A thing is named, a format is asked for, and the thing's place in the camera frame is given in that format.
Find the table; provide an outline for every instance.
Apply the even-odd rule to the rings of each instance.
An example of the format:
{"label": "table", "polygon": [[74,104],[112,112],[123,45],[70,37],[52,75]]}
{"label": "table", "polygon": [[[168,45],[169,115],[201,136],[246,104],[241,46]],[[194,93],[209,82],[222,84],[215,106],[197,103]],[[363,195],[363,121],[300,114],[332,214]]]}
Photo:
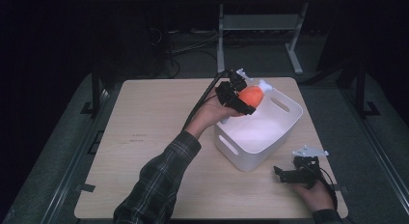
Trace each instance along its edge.
{"label": "table", "polygon": [[[305,144],[322,148],[313,122],[292,78],[264,78],[304,109],[285,143],[257,169],[239,171],[217,150],[213,128],[185,172],[174,219],[283,219],[311,217],[286,183],[273,175],[273,165],[293,169],[291,152]],[[177,136],[185,119],[212,79],[129,80],[123,83],[86,180],[95,187],[82,191],[75,208],[81,219],[112,218],[115,207],[138,181],[140,169]],[[320,164],[332,177],[326,157]],[[339,213],[347,207],[339,192]]]}
{"label": "table", "polygon": [[297,14],[224,14],[223,4],[219,13],[219,42],[217,45],[217,70],[225,70],[223,37],[226,30],[291,30],[294,32],[289,43],[286,43],[286,52],[296,74],[303,70],[295,54],[295,45],[300,36],[304,18],[309,6],[305,2]]}

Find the wrist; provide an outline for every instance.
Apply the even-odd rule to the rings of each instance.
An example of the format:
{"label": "wrist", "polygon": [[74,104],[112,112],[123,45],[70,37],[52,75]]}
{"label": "wrist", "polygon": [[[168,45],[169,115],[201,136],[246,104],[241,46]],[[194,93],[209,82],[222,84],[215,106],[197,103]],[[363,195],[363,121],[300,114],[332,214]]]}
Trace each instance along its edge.
{"label": "wrist", "polygon": [[189,132],[193,135],[196,139],[199,139],[202,133],[205,131],[206,126],[201,124],[196,120],[192,120],[190,124],[184,129],[185,131]]}

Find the plaid sleeve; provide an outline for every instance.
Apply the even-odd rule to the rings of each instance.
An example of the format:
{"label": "plaid sleeve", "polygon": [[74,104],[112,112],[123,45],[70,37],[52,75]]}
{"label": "plaid sleeve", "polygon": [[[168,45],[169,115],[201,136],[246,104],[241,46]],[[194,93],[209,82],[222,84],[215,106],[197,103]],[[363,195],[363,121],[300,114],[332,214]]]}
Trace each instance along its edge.
{"label": "plaid sleeve", "polygon": [[183,174],[200,149],[195,137],[181,132],[142,168],[139,181],[115,209],[114,223],[168,223]]}

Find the black cable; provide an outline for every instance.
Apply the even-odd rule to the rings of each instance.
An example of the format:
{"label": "black cable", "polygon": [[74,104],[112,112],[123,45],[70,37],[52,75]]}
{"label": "black cable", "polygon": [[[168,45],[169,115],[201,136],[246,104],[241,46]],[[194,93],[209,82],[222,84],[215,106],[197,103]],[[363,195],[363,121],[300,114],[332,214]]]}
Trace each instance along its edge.
{"label": "black cable", "polygon": [[177,65],[177,71],[173,75],[171,75],[171,70],[167,66],[164,67],[165,68],[164,70],[165,70],[166,75],[168,76],[168,79],[173,79],[180,73],[180,63],[173,59],[169,61],[171,61],[171,65],[173,64]]}
{"label": "black cable", "polygon": [[209,101],[209,100],[211,100],[212,98],[215,98],[215,97],[217,97],[217,95],[214,95],[214,96],[212,96],[212,97],[210,97],[210,98],[204,100],[204,102],[202,102],[202,104],[205,104],[207,101]]}
{"label": "black cable", "polygon": [[226,73],[227,72],[224,70],[222,72],[218,72],[216,74],[216,76],[214,76],[213,81],[210,83],[210,85],[208,85],[207,89],[204,91],[204,94],[201,96],[201,98],[196,103],[196,105],[193,107],[192,111],[190,112],[189,116],[187,117],[186,122],[184,123],[182,130],[184,130],[187,127],[187,125],[189,125],[189,123],[192,120],[193,116],[196,114],[196,112],[199,110],[199,108],[204,103],[204,101],[205,101],[206,97],[208,96],[208,94],[210,93],[211,89],[213,89],[213,87],[216,85],[216,83],[219,81],[219,79],[223,75],[225,75]]}
{"label": "black cable", "polygon": [[217,61],[217,58],[213,54],[211,54],[209,52],[206,52],[204,50],[186,50],[184,52],[176,53],[174,55],[178,56],[178,55],[186,54],[186,53],[205,53],[205,54],[209,55],[214,61]]}
{"label": "black cable", "polygon": [[315,177],[322,182],[322,184],[324,184],[325,188],[328,191],[328,194],[331,196],[332,200],[333,200],[333,204],[334,204],[334,208],[335,210],[338,209],[338,198],[337,198],[337,194],[335,193],[335,189],[333,189],[327,181],[325,181],[325,179],[322,177],[322,175],[318,175],[316,171],[314,171],[312,168],[310,168],[308,165],[302,163],[302,165],[304,166],[304,168],[306,168],[307,170],[311,171]]}
{"label": "black cable", "polygon": [[352,218],[350,216],[346,216],[346,220],[348,220],[352,224],[356,224],[356,222],[354,220],[352,220]]}
{"label": "black cable", "polygon": [[210,45],[210,44],[213,44],[213,43],[217,42],[217,38],[218,38],[218,35],[216,34],[212,38],[207,39],[205,41],[198,42],[198,43],[195,43],[193,45],[183,47],[183,48],[180,48],[180,49],[169,50],[169,51],[167,51],[167,53],[168,54],[179,54],[179,53],[187,52],[189,50],[193,50],[193,49],[197,49],[197,48],[201,48],[201,47],[206,47],[207,45]]}
{"label": "black cable", "polygon": [[327,175],[328,179],[329,179],[330,182],[331,182],[331,185],[332,185],[333,189],[335,190],[334,182],[332,181],[332,179],[331,179],[330,175],[327,173],[327,171],[325,171],[323,168],[319,168],[319,169],[320,169],[321,171],[323,171],[323,172]]}

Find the gray floor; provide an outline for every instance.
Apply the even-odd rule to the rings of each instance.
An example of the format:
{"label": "gray floor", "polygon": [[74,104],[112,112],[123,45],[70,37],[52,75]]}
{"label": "gray floor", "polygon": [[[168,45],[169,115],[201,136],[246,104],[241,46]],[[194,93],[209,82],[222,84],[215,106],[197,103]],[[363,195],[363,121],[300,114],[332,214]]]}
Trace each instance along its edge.
{"label": "gray floor", "polygon": [[[211,35],[174,34],[174,50],[206,40]],[[296,52],[305,72],[296,75],[284,47],[289,36],[290,33],[258,38],[254,34],[244,41],[241,39],[244,46],[227,44],[226,67],[243,68],[252,77],[289,76],[303,81],[314,76],[325,37],[300,38]],[[216,73],[215,53],[215,45],[211,44],[175,55],[177,64],[171,66],[168,62],[168,70],[170,74],[175,73],[179,66],[176,78],[213,77]],[[163,73],[158,77],[165,78],[166,75]],[[338,89],[335,84],[337,76],[334,73],[314,85],[300,86],[300,90],[322,145],[330,152],[328,158],[348,206],[349,217],[355,223],[409,223],[397,188],[386,173],[385,162],[376,153],[381,147],[402,183],[408,184],[409,128],[369,76],[366,100],[372,101],[381,115],[361,119],[351,105],[354,87]],[[121,85],[119,82],[107,88],[101,111],[91,119],[91,115],[80,114],[84,104],[92,99],[91,78],[84,79],[4,223],[111,223],[110,220],[78,220],[73,210],[94,159],[97,147],[94,142],[103,134]],[[313,222],[281,220],[280,223]]]}

